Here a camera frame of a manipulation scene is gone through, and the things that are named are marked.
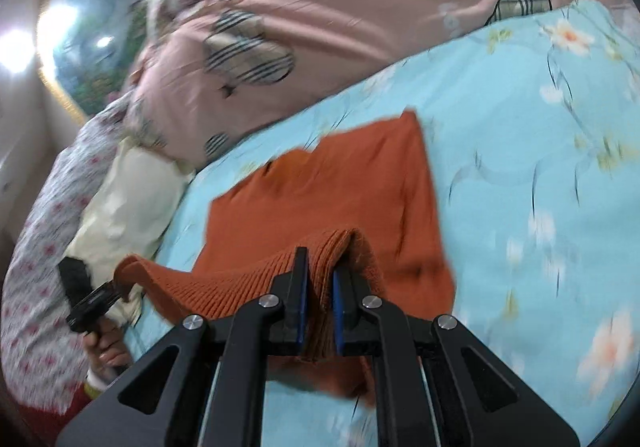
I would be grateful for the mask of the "person's left hand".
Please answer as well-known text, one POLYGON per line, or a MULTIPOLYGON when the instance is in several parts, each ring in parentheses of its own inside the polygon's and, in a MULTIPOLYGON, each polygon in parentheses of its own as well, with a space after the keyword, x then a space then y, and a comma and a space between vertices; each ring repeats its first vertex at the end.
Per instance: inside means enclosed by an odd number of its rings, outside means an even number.
POLYGON ((124 341, 122 329, 113 320, 101 317, 93 331, 82 339, 91 368, 103 372, 107 368, 128 367, 132 357, 124 341))

